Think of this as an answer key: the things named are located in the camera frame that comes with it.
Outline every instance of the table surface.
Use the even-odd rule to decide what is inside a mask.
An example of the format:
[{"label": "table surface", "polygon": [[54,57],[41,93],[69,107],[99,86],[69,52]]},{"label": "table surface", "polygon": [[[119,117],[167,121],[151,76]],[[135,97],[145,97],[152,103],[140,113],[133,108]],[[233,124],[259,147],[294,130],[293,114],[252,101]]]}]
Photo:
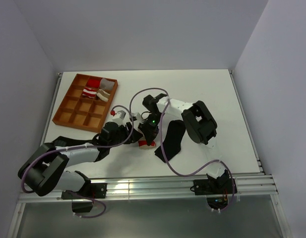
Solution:
[{"label": "table surface", "polygon": [[[51,120],[77,73],[117,79],[119,86],[111,107],[128,107],[132,96],[141,89],[160,87],[168,91],[171,98],[185,102],[203,101],[218,124],[217,143],[224,161],[234,174],[259,173],[259,166],[245,125],[241,108],[228,70],[141,70],[141,71],[92,71],[63,73],[55,100]],[[158,90],[140,94],[133,101],[132,111],[143,112],[143,98]],[[166,115],[163,121],[163,138],[168,123],[175,119]],[[95,133],[55,125],[50,121],[45,142],[58,136],[74,139],[91,139]],[[191,173],[207,162],[203,144],[191,141],[187,132],[182,140],[182,150],[172,160],[172,166],[182,174]],[[69,167],[69,171],[81,171],[90,178],[133,178],[173,176],[173,172],[158,157],[154,149],[141,150],[137,143],[111,149],[109,156],[97,163],[83,163]]]}]

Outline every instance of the white wall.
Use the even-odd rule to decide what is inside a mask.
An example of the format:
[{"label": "white wall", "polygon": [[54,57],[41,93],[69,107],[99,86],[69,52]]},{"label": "white wall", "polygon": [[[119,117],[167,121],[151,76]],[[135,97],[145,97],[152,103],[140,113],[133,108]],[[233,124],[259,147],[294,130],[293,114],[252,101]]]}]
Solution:
[{"label": "white wall", "polygon": [[267,0],[15,0],[60,71],[234,68]]},{"label": "white wall", "polygon": [[306,238],[306,0],[270,0],[234,72],[264,168]]},{"label": "white wall", "polygon": [[56,74],[12,0],[0,0],[0,238],[20,191],[17,172],[40,143]]}]

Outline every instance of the red and white cloth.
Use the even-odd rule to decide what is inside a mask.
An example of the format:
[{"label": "red and white cloth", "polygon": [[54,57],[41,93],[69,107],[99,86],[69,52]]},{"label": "red and white cloth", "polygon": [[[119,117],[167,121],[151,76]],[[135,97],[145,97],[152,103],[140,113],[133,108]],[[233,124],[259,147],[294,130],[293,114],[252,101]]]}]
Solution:
[{"label": "red and white cloth", "polygon": [[85,87],[82,91],[83,96],[86,96],[91,99],[95,97],[96,93],[97,93],[97,90],[92,89],[92,88],[87,88],[87,87]]}]

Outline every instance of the wooden tray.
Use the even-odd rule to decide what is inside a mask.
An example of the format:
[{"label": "wooden tray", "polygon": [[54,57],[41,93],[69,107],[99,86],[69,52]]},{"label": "wooden tray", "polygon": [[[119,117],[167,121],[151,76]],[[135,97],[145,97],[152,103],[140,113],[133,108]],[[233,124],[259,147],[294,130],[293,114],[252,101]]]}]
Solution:
[{"label": "wooden tray", "polygon": [[95,77],[84,74],[77,74],[70,85],[69,90],[64,96],[54,118],[56,125],[68,126],[76,129],[100,132],[107,117],[111,102],[118,87],[116,79],[106,78],[114,82],[109,100],[101,101],[97,96],[90,99],[82,95],[82,90],[89,79],[101,80],[101,77]]}]

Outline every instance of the gray sock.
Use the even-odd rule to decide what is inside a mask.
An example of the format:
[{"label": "gray sock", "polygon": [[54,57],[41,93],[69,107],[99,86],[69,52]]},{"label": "gray sock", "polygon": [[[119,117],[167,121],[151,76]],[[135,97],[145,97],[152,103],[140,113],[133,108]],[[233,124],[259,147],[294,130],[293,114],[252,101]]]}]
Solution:
[{"label": "gray sock", "polygon": [[111,91],[113,89],[114,82],[107,80],[106,78],[102,78],[100,81],[100,89]]}]

